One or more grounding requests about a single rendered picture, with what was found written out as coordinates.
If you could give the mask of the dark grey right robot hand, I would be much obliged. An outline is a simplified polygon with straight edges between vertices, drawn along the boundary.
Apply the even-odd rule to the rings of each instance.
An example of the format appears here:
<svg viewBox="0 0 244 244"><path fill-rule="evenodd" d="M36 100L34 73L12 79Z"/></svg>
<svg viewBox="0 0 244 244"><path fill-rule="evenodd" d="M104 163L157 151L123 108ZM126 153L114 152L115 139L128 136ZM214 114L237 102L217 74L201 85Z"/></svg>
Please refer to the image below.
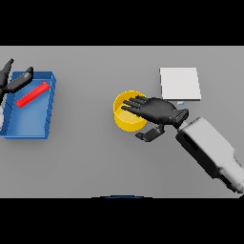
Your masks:
<svg viewBox="0 0 244 244"><path fill-rule="evenodd" d="M155 124L149 131L138 132L135 136L145 142L152 142L162 135L166 125L171 125L178 129L189 116L188 109L179 110L174 104L162 98L137 95L135 98L123 101L122 110L135 115L140 115L143 119Z"/></svg>

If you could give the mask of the blue tray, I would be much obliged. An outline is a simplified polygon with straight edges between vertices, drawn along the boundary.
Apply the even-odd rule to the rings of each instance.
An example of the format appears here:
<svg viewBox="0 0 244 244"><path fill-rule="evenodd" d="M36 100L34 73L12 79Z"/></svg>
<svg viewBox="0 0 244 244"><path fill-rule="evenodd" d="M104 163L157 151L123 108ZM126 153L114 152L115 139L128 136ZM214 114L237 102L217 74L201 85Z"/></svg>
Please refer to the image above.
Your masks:
<svg viewBox="0 0 244 244"><path fill-rule="evenodd" d="M15 102L46 82L50 88L19 108ZM9 93L3 105L4 122L0 137L6 139L47 139L56 79L52 71L35 71L32 81L17 93Z"/></svg>

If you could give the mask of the yellow bowl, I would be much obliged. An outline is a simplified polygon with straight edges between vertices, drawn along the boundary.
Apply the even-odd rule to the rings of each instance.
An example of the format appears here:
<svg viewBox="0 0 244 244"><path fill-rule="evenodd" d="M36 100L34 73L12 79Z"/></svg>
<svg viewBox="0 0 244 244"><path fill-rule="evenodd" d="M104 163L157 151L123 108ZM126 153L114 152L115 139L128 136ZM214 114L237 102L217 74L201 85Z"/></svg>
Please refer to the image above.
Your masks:
<svg viewBox="0 0 244 244"><path fill-rule="evenodd" d="M124 100L135 98L137 95L143 96L143 93L140 91L123 91L113 101L112 112L114 122L118 128L125 132L140 131L147 124L145 119L121 109L124 106Z"/></svg>

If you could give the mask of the flat pale square scale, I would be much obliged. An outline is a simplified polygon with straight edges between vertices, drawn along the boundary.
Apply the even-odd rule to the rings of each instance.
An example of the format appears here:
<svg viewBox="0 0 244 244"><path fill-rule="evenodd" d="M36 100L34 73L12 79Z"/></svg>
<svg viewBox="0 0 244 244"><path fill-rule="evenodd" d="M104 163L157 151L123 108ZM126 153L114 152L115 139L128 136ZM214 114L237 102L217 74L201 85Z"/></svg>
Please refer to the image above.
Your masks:
<svg viewBox="0 0 244 244"><path fill-rule="evenodd" d="M162 98L172 101L200 101L196 68L160 68Z"/></svg>

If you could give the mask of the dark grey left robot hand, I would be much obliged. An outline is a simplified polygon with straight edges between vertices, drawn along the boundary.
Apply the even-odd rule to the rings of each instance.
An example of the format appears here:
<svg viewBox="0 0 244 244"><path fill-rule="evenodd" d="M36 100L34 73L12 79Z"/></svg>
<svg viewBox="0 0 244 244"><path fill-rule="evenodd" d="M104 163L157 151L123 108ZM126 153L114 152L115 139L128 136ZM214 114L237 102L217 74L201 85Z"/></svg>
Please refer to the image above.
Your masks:
<svg viewBox="0 0 244 244"><path fill-rule="evenodd" d="M8 82L11 65L14 60L11 58L4 68L0 71L0 105L7 93L16 93L27 86L33 79L33 67L29 67L26 71L16 79Z"/></svg>

